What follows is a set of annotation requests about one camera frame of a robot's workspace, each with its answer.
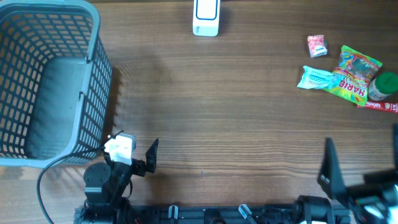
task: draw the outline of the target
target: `green lid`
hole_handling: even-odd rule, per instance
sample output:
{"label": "green lid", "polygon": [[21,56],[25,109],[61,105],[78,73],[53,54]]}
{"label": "green lid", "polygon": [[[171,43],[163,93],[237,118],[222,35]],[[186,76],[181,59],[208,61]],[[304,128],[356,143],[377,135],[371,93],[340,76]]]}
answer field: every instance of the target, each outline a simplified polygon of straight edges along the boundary
{"label": "green lid", "polygon": [[390,95],[398,91],[398,76],[392,72],[384,72],[376,78],[374,84],[382,94]]}

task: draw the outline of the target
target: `plastic basket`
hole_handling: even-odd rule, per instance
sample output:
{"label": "plastic basket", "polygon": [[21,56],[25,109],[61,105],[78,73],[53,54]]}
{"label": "plastic basket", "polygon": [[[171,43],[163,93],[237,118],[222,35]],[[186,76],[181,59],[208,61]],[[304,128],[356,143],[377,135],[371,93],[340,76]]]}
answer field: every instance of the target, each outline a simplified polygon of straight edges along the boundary
{"label": "plastic basket", "polygon": [[99,29],[85,1],[0,1],[0,166],[100,146],[112,70]]}

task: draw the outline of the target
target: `white label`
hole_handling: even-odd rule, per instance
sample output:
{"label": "white label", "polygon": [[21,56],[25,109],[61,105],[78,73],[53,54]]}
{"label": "white label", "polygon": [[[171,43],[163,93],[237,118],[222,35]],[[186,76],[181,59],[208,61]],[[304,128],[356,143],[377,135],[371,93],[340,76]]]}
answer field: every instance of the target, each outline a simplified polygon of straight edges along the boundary
{"label": "white label", "polygon": [[371,84],[369,85],[369,91],[368,91],[368,97],[371,100],[375,100],[375,101],[380,101],[383,100],[385,97],[389,96],[386,94],[381,93],[377,88],[376,88],[376,84],[375,80],[373,80],[371,82]]}
{"label": "white label", "polygon": [[197,0],[198,19],[216,19],[217,0]]}

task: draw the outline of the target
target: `wooden table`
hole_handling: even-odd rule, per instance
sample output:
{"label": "wooden table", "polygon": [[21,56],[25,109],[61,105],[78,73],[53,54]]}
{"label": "wooden table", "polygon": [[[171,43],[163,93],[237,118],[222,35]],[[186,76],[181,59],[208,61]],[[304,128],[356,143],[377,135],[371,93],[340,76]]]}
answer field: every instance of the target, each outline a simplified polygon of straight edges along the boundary
{"label": "wooden table", "polygon": [[[192,2],[95,4],[114,78],[106,134],[137,135],[136,158],[159,138],[155,174],[134,177],[135,205],[260,205],[326,195],[316,182],[332,137],[346,184],[392,167],[397,115],[357,109],[296,87],[302,66],[332,70],[348,45],[398,72],[398,2],[224,1],[220,34],[192,34]],[[324,34],[329,54],[310,58]],[[85,199],[85,167],[57,167],[42,182],[55,223]],[[40,170],[0,168],[0,223],[45,223]]]}

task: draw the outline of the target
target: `candy bag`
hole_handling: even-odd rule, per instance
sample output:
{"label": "candy bag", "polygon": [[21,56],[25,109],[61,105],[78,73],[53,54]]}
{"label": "candy bag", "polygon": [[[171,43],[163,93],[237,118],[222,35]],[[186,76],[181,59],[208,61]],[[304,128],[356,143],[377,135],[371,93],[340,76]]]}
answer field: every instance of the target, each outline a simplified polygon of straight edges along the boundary
{"label": "candy bag", "polygon": [[334,88],[340,84],[344,76],[328,71],[303,66],[304,74],[297,87],[304,89]]}
{"label": "candy bag", "polygon": [[368,100],[369,83],[382,63],[347,46],[341,48],[338,67],[333,73],[344,76],[338,86],[324,90],[364,106]]}

